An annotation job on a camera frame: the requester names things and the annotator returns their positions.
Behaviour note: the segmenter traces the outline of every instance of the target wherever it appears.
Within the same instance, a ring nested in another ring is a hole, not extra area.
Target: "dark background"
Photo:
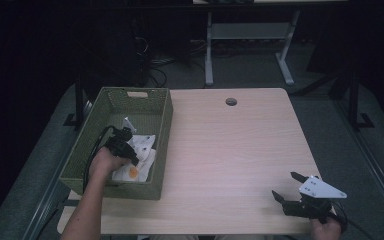
[[[294,41],[317,43],[311,71],[330,73],[356,59],[360,82],[384,110],[384,1],[357,3],[304,9]],[[103,85],[141,86],[147,64],[135,54],[133,35],[185,61],[188,52],[180,49],[187,49],[189,39],[205,39],[202,12],[147,13],[145,22],[135,25],[128,21],[131,15],[78,9],[85,5],[0,1],[0,205],[59,99],[76,80],[91,99]]]

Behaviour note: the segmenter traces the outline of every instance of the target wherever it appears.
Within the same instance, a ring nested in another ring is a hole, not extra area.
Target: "green woven basket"
[[[173,105],[168,89],[102,88],[79,137],[67,159],[60,180],[77,194],[83,194],[83,171],[90,152],[108,125],[121,128],[128,117],[138,135],[156,135],[154,164],[146,182],[114,182],[110,179],[104,188],[104,197],[148,199],[161,198],[167,144],[170,136]]]

